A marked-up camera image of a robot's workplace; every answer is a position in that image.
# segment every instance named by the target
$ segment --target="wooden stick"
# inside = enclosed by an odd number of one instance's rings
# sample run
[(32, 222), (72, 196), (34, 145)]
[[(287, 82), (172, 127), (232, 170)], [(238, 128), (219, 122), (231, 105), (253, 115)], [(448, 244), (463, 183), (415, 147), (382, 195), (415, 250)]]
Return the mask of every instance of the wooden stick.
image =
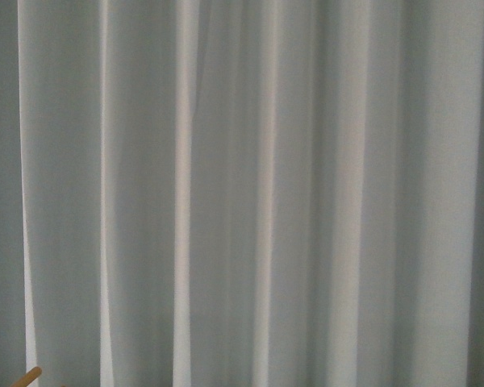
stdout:
[(34, 367), (31, 371), (23, 375), (18, 381), (13, 383), (10, 387), (27, 387), (33, 381), (35, 381), (39, 375), (41, 375), (41, 368)]

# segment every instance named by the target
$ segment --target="sheer curtain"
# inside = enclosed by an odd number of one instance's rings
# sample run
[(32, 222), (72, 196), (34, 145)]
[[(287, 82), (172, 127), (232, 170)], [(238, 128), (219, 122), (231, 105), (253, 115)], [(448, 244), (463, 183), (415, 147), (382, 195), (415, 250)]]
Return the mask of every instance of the sheer curtain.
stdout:
[(484, 386), (484, 0), (0, 0), (0, 386)]

